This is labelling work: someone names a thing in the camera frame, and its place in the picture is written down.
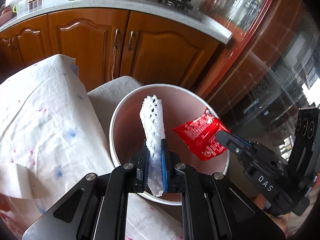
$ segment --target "white cloth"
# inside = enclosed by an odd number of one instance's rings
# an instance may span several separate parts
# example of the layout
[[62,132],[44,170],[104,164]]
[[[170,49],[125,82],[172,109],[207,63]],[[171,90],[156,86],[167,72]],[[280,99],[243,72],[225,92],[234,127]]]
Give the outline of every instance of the white cloth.
[[[102,175],[114,169],[97,115],[84,86],[72,72],[74,62],[70,57],[55,55],[0,85],[0,163],[27,167],[33,194],[31,200],[6,196],[10,211],[0,210],[0,217],[18,238],[87,173]],[[121,82],[111,82],[112,88],[100,87],[100,92],[105,91],[100,97],[110,98],[100,111],[108,113],[110,119],[117,103],[128,93],[124,88],[130,87],[123,82],[125,86],[117,88]],[[99,101],[97,91],[91,93],[94,105]],[[102,119],[108,135],[110,119]],[[182,227],[153,203],[130,194],[125,239],[182,239]]]
[[14,198],[31,199],[28,169],[16,163],[1,163],[0,193]]

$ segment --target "gas stove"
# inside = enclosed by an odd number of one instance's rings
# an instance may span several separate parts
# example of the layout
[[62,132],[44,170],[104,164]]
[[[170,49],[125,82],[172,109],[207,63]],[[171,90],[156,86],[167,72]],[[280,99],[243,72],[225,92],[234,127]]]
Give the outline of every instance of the gas stove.
[[158,0],[160,3],[167,4],[172,7],[179,8],[184,11],[191,11],[193,9],[193,4],[190,2],[185,2],[183,0]]

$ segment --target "red plastic wrapper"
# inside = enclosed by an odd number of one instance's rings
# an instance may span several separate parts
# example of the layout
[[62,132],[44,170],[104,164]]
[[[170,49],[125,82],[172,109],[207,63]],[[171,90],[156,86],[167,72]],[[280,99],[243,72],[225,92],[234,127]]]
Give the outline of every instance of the red plastic wrapper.
[[216,134],[221,130],[230,133],[220,119],[211,114],[206,114],[206,111],[199,118],[173,128],[173,131],[179,135],[188,145],[190,151],[197,155],[201,161],[207,161],[226,150],[216,140]]

